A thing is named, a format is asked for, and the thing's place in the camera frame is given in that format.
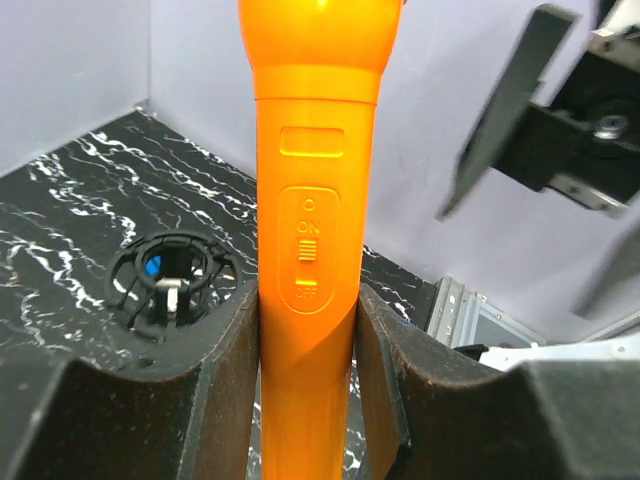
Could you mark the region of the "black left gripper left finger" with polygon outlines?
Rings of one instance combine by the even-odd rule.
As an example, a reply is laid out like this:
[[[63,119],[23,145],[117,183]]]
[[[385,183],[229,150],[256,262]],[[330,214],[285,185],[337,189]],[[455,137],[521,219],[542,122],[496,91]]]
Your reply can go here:
[[[257,287],[130,367],[1,363],[5,479],[241,479],[258,370]]]

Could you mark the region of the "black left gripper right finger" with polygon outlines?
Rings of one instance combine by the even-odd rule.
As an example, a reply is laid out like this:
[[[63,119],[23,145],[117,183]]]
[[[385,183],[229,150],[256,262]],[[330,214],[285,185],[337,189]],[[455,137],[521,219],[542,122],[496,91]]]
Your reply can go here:
[[[369,286],[356,333],[374,479],[635,479],[639,365],[535,361],[501,372],[404,321]]]

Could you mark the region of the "aluminium frame rail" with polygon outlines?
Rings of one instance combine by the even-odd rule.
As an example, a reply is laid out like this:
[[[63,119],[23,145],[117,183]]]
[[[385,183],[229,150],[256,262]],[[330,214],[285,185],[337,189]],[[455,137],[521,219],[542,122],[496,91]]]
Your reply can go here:
[[[436,283],[435,302],[426,333],[449,348],[529,348],[548,340],[493,306],[487,297],[452,277]]]

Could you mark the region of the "black tripod shock-mount stand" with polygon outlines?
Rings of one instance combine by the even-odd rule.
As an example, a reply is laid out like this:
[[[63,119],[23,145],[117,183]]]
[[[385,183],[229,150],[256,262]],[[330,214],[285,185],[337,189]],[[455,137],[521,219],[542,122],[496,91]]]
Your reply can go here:
[[[146,261],[162,258],[151,278]],[[170,332],[195,325],[218,310],[242,285],[238,257],[219,239],[186,229],[134,239],[115,253],[104,279],[106,305],[134,335],[163,343]]]

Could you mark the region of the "blue and white block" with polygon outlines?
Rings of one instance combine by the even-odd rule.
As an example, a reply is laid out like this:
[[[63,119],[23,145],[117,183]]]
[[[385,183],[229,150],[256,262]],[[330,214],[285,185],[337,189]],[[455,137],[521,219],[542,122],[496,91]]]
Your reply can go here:
[[[151,278],[157,278],[161,273],[162,258],[159,255],[150,257],[145,264],[145,273]]]

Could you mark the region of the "orange toy microphone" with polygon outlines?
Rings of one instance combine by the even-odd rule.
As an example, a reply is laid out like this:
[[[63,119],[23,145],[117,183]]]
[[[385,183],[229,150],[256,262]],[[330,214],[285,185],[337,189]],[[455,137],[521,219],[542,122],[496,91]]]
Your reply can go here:
[[[256,105],[261,458],[342,475],[376,104],[399,1],[242,1]]]

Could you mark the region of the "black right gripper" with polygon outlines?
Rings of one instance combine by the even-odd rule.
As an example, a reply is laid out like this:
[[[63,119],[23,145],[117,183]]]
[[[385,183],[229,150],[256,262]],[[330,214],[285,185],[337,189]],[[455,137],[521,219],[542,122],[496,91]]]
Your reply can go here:
[[[542,107],[530,100],[578,15],[551,3],[532,12],[458,156],[437,219],[452,215],[494,164],[533,191],[550,188],[611,217],[638,196],[639,4],[602,1],[598,13],[586,51]]]

